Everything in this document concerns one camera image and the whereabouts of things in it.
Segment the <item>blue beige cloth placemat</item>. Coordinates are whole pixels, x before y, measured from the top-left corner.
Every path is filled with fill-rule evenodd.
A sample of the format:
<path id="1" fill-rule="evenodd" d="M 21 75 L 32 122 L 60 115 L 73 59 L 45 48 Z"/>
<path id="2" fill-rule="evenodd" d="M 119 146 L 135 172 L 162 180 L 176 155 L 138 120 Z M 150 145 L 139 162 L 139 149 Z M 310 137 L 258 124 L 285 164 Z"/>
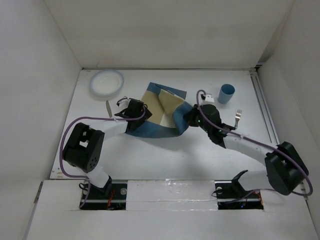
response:
<path id="1" fill-rule="evenodd" d="M 151 116 L 137 129 L 127 134 L 138 138 L 174 138 L 181 136 L 189 127 L 184 115 L 193 106 L 186 101 L 187 92 L 151 82 L 142 102 Z"/>

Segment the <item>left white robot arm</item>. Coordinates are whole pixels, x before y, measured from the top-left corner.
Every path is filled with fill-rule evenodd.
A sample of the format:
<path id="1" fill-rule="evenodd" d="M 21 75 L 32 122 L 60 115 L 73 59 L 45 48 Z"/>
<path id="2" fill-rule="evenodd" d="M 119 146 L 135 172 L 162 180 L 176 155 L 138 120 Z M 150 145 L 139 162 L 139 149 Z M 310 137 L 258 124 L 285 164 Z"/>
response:
<path id="1" fill-rule="evenodd" d="M 65 130 L 59 150 L 63 174 L 85 179 L 95 194 L 107 198 L 112 191 L 112 178 L 99 165 L 103 143 L 112 137 L 137 130 L 152 116 L 144 102 L 130 98 L 127 108 L 114 118 L 79 117 Z"/>

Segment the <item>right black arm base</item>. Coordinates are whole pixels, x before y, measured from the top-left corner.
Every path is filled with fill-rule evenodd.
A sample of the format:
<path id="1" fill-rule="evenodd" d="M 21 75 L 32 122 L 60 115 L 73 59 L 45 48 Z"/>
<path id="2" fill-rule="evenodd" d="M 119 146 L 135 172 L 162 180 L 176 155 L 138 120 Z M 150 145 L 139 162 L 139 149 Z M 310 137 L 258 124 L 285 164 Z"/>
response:
<path id="1" fill-rule="evenodd" d="M 263 210 L 259 191 L 245 190 L 239 179 L 248 170 L 243 170 L 229 180 L 215 180 L 211 196 L 217 199 L 218 210 Z"/>

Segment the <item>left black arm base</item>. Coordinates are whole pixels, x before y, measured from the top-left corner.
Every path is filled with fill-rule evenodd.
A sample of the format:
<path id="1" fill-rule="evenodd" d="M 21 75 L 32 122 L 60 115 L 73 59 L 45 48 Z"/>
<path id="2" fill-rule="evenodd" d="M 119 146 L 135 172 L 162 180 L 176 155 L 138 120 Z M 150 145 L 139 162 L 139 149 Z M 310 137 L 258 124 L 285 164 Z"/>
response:
<path id="1" fill-rule="evenodd" d="M 80 183 L 81 198 L 79 208 L 84 211 L 124 211 L 127 203 L 128 182 L 116 180 L 112 182 L 111 189 L 107 190 L 107 195 L 103 190 L 93 184 Z"/>

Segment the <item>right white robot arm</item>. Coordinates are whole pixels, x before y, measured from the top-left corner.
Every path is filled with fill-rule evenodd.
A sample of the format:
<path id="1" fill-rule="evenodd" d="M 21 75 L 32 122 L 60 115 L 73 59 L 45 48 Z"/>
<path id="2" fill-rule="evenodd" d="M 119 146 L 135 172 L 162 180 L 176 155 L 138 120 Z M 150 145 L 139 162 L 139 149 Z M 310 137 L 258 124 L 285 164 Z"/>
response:
<path id="1" fill-rule="evenodd" d="M 291 193 L 298 195 L 295 188 L 306 181 L 309 192 L 302 196 L 313 193 L 309 171 L 291 143 L 284 141 L 268 145 L 245 136 L 237 132 L 234 126 L 223 123 L 219 111 L 212 104 L 196 104 L 183 118 L 189 126 L 204 130 L 214 144 L 242 153 L 263 164 L 268 182 L 276 192 L 284 196 Z"/>

